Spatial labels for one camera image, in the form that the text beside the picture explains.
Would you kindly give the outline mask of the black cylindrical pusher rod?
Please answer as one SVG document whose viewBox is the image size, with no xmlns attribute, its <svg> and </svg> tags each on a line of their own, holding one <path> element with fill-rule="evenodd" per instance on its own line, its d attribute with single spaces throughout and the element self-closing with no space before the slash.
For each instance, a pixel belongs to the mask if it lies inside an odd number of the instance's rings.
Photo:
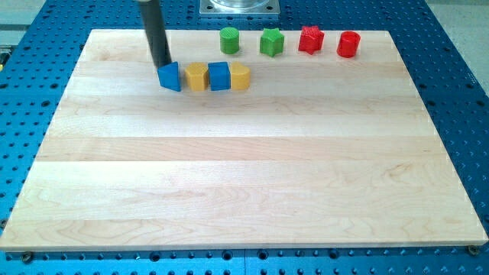
<svg viewBox="0 0 489 275">
<path fill-rule="evenodd" d="M 160 0 L 138 0 L 141 20 L 156 68 L 172 62 Z"/>
</svg>

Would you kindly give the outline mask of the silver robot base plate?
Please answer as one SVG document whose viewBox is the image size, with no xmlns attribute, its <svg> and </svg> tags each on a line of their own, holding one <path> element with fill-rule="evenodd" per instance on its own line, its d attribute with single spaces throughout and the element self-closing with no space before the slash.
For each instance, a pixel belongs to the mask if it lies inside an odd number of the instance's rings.
<svg viewBox="0 0 489 275">
<path fill-rule="evenodd" d="M 200 0 L 201 15 L 278 15 L 279 0 Z"/>
</svg>

